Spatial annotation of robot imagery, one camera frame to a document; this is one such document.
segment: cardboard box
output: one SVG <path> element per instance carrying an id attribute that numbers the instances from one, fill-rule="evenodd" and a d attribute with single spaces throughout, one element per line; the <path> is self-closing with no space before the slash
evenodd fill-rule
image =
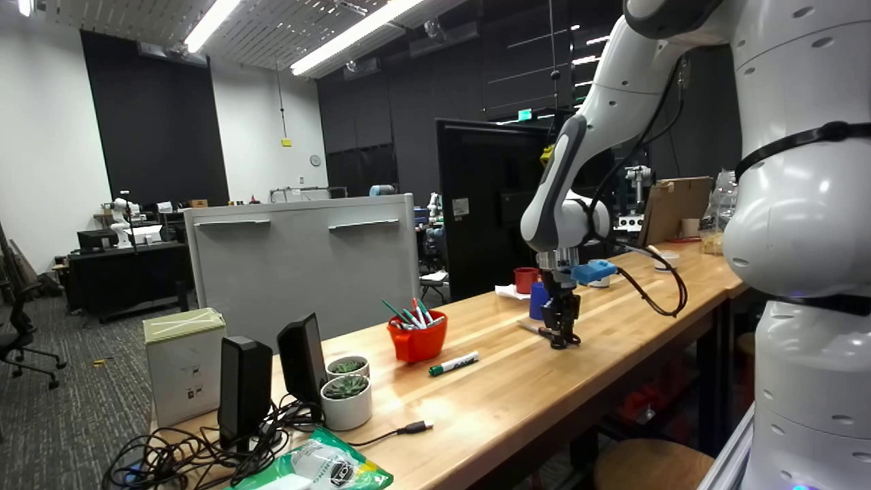
<path id="1" fill-rule="evenodd" d="M 647 193 L 644 231 L 640 246 L 677 239 L 682 218 L 704 216 L 710 190 L 710 178 L 658 179 Z"/>

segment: white wall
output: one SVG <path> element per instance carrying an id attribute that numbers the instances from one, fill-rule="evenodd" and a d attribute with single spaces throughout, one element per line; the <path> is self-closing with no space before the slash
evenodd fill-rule
<path id="1" fill-rule="evenodd" d="M 109 201 L 79 34 L 0 5 L 0 224 L 40 273 Z"/>
<path id="2" fill-rule="evenodd" d="M 318 88 L 274 72 L 213 66 L 214 106 L 235 201 L 269 201 L 273 189 L 326 186 Z M 290 148 L 279 148 L 279 102 Z"/>

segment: red cup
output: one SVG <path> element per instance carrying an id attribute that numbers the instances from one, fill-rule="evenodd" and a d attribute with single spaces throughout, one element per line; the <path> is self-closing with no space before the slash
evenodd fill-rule
<path id="1" fill-rule="evenodd" d="M 398 316 L 387 321 L 387 332 L 391 339 L 391 347 L 399 363 L 414 365 L 414 363 L 435 360 L 440 354 L 443 336 L 445 336 L 445 316 L 440 310 L 429 310 L 429 316 L 432 316 L 432 324 L 426 324 L 425 329 L 422 326 L 407 329 Z"/>
<path id="2" fill-rule="evenodd" d="M 515 290 L 516 290 L 516 294 L 528 294 L 535 280 L 539 280 L 539 271 L 535 271 L 535 268 L 516 268 L 516 271 L 515 271 Z"/>

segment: table leg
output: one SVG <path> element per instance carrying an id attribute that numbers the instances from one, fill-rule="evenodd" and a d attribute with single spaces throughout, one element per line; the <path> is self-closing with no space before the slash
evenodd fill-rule
<path id="1" fill-rule="evenodd" d="M 733 360 L 734 321 L 730 302 L 710 314 L 710 332 L 696 343 L 699 360 L 699 450 L 712 456 L 730 441 L 733 427 Z"/>

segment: exit sign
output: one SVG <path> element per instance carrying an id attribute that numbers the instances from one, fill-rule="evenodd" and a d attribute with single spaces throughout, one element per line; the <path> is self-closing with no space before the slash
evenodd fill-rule
<path id="1" fill-rule="evenodd" d="M 534 110 L 516 110 L 516 121 L 534 121 Z"/>

